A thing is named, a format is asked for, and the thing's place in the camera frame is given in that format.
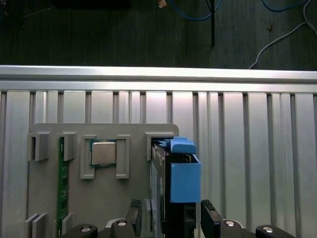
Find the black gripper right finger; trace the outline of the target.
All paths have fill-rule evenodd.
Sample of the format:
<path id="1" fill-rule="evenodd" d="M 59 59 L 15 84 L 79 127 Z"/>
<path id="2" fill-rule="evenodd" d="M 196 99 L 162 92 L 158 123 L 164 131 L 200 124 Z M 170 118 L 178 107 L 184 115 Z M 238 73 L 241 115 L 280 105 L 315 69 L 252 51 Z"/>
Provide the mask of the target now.
<path id="1" fill-rule="evenodd" d="M 206 238 L 294 238 L 272 225 L 260 225 L 251 232 L 238 221 L 222 218 L 209 200 L 201 201 L 201 229 Z"/>

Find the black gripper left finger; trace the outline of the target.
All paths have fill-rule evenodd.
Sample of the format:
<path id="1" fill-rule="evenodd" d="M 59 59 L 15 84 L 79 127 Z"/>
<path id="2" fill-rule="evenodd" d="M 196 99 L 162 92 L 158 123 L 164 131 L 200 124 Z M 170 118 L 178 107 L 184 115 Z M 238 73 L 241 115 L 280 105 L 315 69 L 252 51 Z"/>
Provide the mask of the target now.
<path id="1" fill-rule="evenodd" d="M 110 220 L 101 229 L 91 224 L 76 225 L 61 238 L 140 238 L 142 229 L 142 202 L 132 199 L 124 219 Z"/>

